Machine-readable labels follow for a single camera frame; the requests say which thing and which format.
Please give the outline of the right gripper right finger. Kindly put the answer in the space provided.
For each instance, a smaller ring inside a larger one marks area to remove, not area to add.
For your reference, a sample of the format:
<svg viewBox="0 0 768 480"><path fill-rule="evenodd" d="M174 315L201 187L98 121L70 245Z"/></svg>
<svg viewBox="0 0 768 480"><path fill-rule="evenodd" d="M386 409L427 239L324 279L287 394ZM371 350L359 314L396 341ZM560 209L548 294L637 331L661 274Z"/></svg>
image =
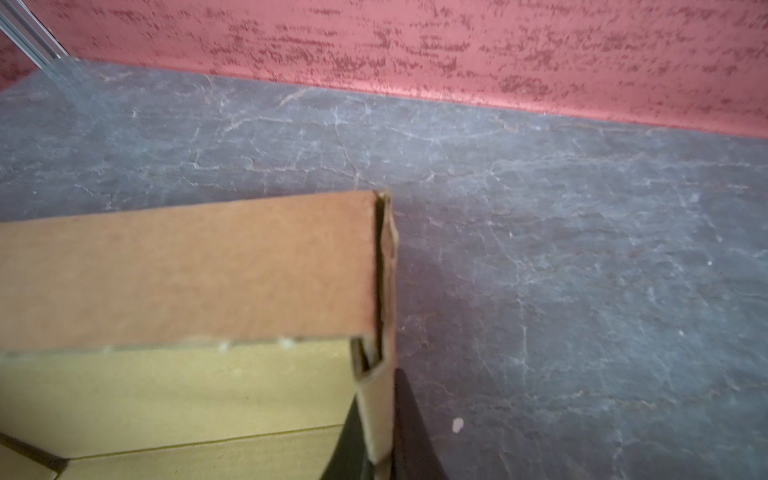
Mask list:
<svg viewBox="0 0 768 480"><path fill-rule="evenodd" d="M397 480L447 480L406 372L395 370L393 478Z"/></svg>

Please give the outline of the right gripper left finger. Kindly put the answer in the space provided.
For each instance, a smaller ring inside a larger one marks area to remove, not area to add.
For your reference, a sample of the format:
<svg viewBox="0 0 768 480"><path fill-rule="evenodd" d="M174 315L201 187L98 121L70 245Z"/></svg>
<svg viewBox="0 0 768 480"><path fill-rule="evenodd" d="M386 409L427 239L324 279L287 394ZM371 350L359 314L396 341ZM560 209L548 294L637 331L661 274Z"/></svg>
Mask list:
<svg viewBox="0 0 768 480"><path fill-rule="evenodd" d="M321 480L373 480L357 399L351 403L334 451Z"/></svg>

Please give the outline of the brown cardboard box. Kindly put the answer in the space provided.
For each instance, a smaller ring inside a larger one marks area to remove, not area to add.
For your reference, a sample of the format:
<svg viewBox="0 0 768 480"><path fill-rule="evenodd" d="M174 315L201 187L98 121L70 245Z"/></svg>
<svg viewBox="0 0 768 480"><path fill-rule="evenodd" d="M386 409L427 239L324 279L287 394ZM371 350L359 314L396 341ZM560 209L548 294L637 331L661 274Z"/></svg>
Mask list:
<svg viewBox="0 0 768 480"><path fill-rule="evenodd" d="M5 479L320 479L357 399L393 477L391 198L6 222Z"/></svg>

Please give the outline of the left aluminium corner post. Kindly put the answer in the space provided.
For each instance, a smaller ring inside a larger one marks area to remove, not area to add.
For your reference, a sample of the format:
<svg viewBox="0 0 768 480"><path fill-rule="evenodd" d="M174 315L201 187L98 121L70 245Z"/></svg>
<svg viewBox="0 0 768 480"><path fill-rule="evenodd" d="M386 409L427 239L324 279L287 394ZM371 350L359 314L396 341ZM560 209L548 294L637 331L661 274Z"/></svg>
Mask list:
<svg viewBox="0 0 768 480"><path fill-rule="evenodd" d="M1 30L49 78L67 75L69 53L21 0L1 0Z"/></svg>

